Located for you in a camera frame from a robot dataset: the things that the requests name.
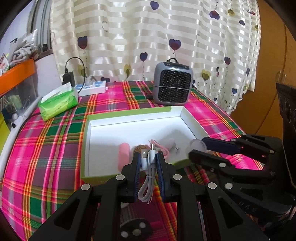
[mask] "table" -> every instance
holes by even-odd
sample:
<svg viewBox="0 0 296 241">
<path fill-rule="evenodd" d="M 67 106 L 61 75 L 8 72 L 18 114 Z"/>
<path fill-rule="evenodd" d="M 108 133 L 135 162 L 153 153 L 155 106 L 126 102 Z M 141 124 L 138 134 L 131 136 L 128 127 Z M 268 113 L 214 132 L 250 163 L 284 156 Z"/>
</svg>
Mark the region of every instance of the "table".
<svg viewBox="0 0 296 241">
<path fill-rule="evenodd" d="M 32 117 L 16 139 L 3 179 L 2 211 L 22 240 L 28 240 L 82 185 L 80 158 L 87 115 L 159 106 L 146 99 L 152 93 L 150 82 L 114 82 L 108 87 L 106 93 L 79 98 L 78 106 L 47 122 L 39 115 Z M 195 89 L 185 107 L 210 137 L 229 140 L 242 134 L 228 115 Z M 245 156 L 222 157 L 237 168 L 262 169 L 259 162 Z M 206 184 L 212 178 L 196 165 L 178 171 L 193 182 Z M 177 237 L 176 209 L 175 203 L 161 202 L 156 185 L 153 202 L 130 204 L 122 209 L 121 222 L 146 218 L 155 230 L 149 241 L 173 241 Z"/>
</svg>

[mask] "white usb cable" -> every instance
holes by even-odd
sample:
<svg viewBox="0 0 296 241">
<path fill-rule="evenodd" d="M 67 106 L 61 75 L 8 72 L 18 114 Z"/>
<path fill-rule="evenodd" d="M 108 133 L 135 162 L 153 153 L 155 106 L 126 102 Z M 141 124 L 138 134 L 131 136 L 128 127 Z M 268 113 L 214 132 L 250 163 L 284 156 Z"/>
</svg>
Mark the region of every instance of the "white usb cable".
<svg viewBox="0 0 296 241">
<path fill-rule="evenodd" d="M 141 168 L 143 171 L 146 171 L 146 179 L 138 192 L 138 198 L 142 202 L 147 202 L 149 204 L 153 197 L 154 179 L 156 174 L 156 150 L 154 150 L 153 144 L 147 155 L 145 152 L 142 152 Z"/>
</svg>

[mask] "curtain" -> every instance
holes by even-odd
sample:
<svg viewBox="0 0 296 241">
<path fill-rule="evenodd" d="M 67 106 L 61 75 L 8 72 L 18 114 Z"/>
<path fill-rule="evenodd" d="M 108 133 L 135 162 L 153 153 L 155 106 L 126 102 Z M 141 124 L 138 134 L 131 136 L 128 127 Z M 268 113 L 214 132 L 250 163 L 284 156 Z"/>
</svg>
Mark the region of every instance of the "curtain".
<svg viewBox="0 0 296 241">
<path fill-rule="evenodd" d="M 76 83 L 153 80 L 159 62 L 176 58 L 194 85 L 230 114 L 254 91 L 260 47 L 256 0 L 53 0 L 51 38 L 60 76 Z"/>
</svg>

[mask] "wooden cabinet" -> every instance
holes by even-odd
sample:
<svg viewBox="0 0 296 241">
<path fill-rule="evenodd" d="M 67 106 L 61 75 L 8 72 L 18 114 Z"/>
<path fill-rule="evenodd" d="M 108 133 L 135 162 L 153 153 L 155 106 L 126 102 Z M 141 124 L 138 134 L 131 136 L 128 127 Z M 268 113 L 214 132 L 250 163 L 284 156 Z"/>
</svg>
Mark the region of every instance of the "wooden cabinet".
<svg viewBox="0 0 296 241">
<path fill-rule="evenodd" d="M 296 86 L 296 41 L 286 27 L 287 52 L 282 83 Z"/>
<path fill-rule="evenodd" d="M 283 71 L 283 77 L 279 80 L 280 83 L 296 86 L 296 41 L 292 34 L 286 27 L 287 36 L 287 48 L 285 66 Z M 258 130 L 257 134 L 265 136 L 273 136 L 283 138 L 283 120 L 279 113 L 279 100 L 275 98 L 274 103 L 266 116 L 262 126 Z"/>
<path fill-rule="evenodd" d="M 274 103 L 257 134 L 283 139 L 283 119 L 279 113 L 278 96 L 276 96 Z"/>
<path fill-rule="evenodd" d="M 256 70 L 255 91 L 248 91 L 244 94 L 243 100 L 238 103 L 236 110 L 231 114 L 233 120 L 246 133 L 257 133 L 268 117 L 270 110 L 276 108 L 275 101 L 278 100 L 276 99 L 275 83 L 283 79 L 286 61 L 285 24 L 264 0 L 257 0 L 257 2 L 261 20 L 261 44 Z"/>
</svg>

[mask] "portable heater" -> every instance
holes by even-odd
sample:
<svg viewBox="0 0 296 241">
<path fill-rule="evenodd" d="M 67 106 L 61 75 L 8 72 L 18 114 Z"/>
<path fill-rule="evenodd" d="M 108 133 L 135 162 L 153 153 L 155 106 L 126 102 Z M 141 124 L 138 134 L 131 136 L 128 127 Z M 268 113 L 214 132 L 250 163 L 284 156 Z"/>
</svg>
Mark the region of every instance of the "portable heater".
<svg viewBox="0 0 296 241">
<path fill-rule="evenodd" d="M 193 71 L 175 58 L 159 63 L 154 72 L 153 99 L 163 105 L 184 105 L 192 87 Z"/>
</svg>

